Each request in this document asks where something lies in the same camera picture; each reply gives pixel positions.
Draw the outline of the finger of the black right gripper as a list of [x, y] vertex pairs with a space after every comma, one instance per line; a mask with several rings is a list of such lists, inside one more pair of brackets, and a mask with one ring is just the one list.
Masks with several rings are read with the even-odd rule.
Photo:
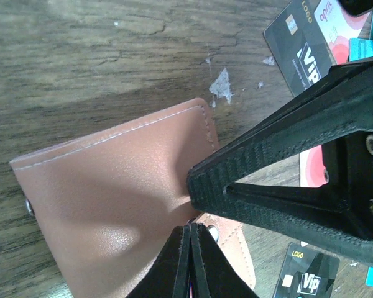
[[291, 233], [301, 225], [373, 240], [369, 194], [352, 188], [352, 174], [319, 188], [243, 184], [241, 179], [317, 145], [373, 132], [373, 61], [334, 66], [253, 129], [188, 173], [193, 207], [274, 230]]

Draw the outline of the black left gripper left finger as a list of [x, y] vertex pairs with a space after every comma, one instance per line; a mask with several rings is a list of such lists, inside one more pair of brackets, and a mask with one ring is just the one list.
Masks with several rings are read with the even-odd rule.
[[175, 227], [145, 277], [127, 298], [190, 297], [190, 227]]

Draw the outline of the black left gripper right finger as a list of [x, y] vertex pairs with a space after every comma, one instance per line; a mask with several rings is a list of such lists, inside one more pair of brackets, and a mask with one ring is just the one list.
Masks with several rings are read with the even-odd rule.
[[193, 297], [256, 297], [202, 223], [190, 226]]

